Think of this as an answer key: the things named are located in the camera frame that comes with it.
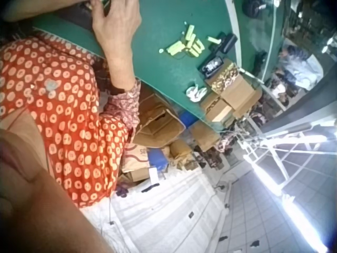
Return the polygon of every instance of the green mat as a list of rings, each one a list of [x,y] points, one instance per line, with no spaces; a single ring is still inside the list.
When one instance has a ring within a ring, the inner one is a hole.
[[[158,51],[167,48],[182,36],[181,32],[187,28],[184,22],[195,25],[194,33],[206,48],[210,45],[206,40],[207,36],[216,37],[219,32],[231,33],[225,1],[141,0],[141,14],[142,25],[132,45],[136,76],[206,122],[214,130],[221,131],[222,124],[207,122],[199,104],[191,102],[185,96],[187,88],[194,83],[206,86],[197,67],[205,61],[210,51],[206,49],[198,58],[184,56],[181,53],[176,56],[177,59],[166,53],[159,54]],[[34,26],[103,56],[90,31],[53,14],[35,18]],[[236,60],[234,48],[228,54],[228,58]]]

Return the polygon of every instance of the yellow battery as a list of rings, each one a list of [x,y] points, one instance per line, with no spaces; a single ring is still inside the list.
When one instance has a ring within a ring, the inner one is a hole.
[[[196,50],[196,52],[197,52],[198,54],[201,54],[202,50],[201,50],[201,48],[198,47],[197,44],[194,43],[193,46],[192,46],[192,48],[193,48],[194,50]]]
[[[183,45],[183,43],[182,43],[181,41],[177,41],[177,42],[175,42],[173,45],[169,46],[169,47],[166,49],[166,51],[167,51],[168,53],[171,53],[171,52],[174,51],[176,48],[181,47],[181,45]]]
[[[187,48],[191,48],[193,43],[194,43],[194,40],[195,40],[195,34],[193,33],[192,36],[191,36],[191,39],[189,40],[189,42],[187,43],[186,47]]]
[[[199,48],[201,49],[201,51],[205,50],[204,44],[202,44],[201,40],[197,39],[195,42],[199,46]]]
[[[177,46],[174,50],[170,51],[170,54],[173,56],[181,51],[183,51],[183,49],[185,49],[185,45],[182,43],[180,46]]]
[[[212,38],[212,37],[209,37],[209,36],[207,37],[207,40],[214,43],[214,44],[217,44],[217,45],[219,45],[221,43],[221,39],[218,40],[216,38]]]
[[[193,48],[190,48],[189,52],[195,56],[195,57],[199,57],[199,54],[193,49]]]
[[[193,30],[194,30],[194,25],[190,25],[189,29],[187,29],[187,33],[186,33],[186,36],[185,36],[185,39],[187,41],[189,41],[191,39],[192,34],[193,34]]]

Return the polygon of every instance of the white metal frame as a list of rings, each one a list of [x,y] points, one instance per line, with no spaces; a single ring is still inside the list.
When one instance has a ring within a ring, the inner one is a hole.
[[[282,131],[279,133],[275,133],[269,136],[265,136],[265,134],[263,134],[261,132],[261,130],[259,129],[259,127],[255,124],[255,122],[248,116],[245,115],[247,121],[252,125],[253,129],[256,130],[256,133],[258,135],[258,137],[263,137],[265,139],[269,139],[275,136],[281,136],[281,135],[285,135],[287,133],[287,131]],[[286,134],[285,137],[289,137],[289,136],[299,136],[299,137],[304,137],[305,136],[305,131],[310,130],[311,128],[307,128],[303,131],[298,131],[298,132],[294,132],[294,133],[289,133]],[[257,163],[259,160],[261,160],[262,158],[264,158],[269,152],[271,153],[272,157],[274,158],[277,166],[279,167],[279,169],[281,170],[285,181],[283,181],[279,186],[280,189],[283,189],[288,183],[290,183],[304,168],[305,166],[310,162],[310,160],[312,159],[312,157],[315,154],[325,154],[325,155],[335,155],[337,156],[337,152],[327,152],[327,151],[318,151],[320,144],[317,143],[315,145],[315,147],[312,149],[310,144],[308,143],[304,143],[306,150],[296,150],[296,147],[298,144],[294,144],[294,146],[290,149],[290,150],[284,150],[284,149],[278,149],[278,148],[274,148],[272,145],[268,145],[267,147],[264,146],[256,146],[256,144],[254,144],[252,142],[253,138],[245,138],[244,135],[238,134],[238,144],[241,146],[242,149],[244,149],[247,153],[247,155],[253,155],[255,157],[255,160],[253,160],[254,163]],[[263,154],[258,155],[256,153],[257,149],[266,149],[266,151]],[[280,158],[279,155],[277,154],[276,151],[282,151],[285,152],[286,154]],[[291,177],[289,177],[288,172],[286,171],[283,161],[286,159],[287,156],[289,156],[291,153],[306,153],[306,154],[310,154],[310,156],[307,158],[307,160],[301,165],[301,164],[296,164],[299,169],[296,171],[296,173],[294,175],[292,175]]]

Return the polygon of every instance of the bright light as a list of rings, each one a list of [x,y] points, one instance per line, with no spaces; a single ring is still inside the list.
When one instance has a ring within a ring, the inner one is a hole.
[[[274,5],[275,5],[276,8],[279,7],[279,5],[280,5],[280,0],[274,0]]]
[[[297,226],[308,244],[319,253],[326,253],[327,247],[322,243],[317,231],[312,227],[300,209],[290,200],[283,199],[283,208]]]
[[[279,185],[275,183],[275,181],[268,175],[267,172],[265,172],[260,166],[258,166],[255,162],[252,161],[252,159],[248,155],[244,155],[243,158],[252,165],[256,175],[262,183],[267,186],[267,188],[276,196],[282,195],[282,190],[280,189]]]
[[[283,134],[287,134],[287,133],[289,133],[289,131],[288,130],[284,130],[284,131],[279,132],[279,133],[270,134],[270,135],[267,136],[267,138],[278,136],[278,135],[283,135]]]
[[[327,50],[328,50],[328,46],[325,46],[325,47],[322,49],[322,54],[324,54]]]
[[[333,42],[333,38],[330,38],[326,44],[330,45],[332,42]]]
[[[308,135],[304,137],[287,137],[287,138],[275,138],[265,139],[260,142],[260,145],[278,145],[278,144],[298,144],[298,143],[321,143],[327,141],[327,138],[323,135]]]
[[[328,120],[325,122],[322,122],[321,127],[333,127],[335,125],[335,120]]]

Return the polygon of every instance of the woman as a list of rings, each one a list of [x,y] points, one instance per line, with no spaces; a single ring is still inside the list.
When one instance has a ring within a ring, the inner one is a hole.
[[[77,2],[17,0],[3,18],[16,21]],[[100,0],[91,4],[112,85],[125,90],[110,97],[101,114],[95,59],[85,49],[46,33],[0,49],[0,120],[29,111],[43,137],[50,175],[81,208],[115,189],[124,146],[138,124],[140,91],[131,50],[141,23],[138,0],[113,0],[106,17]]]

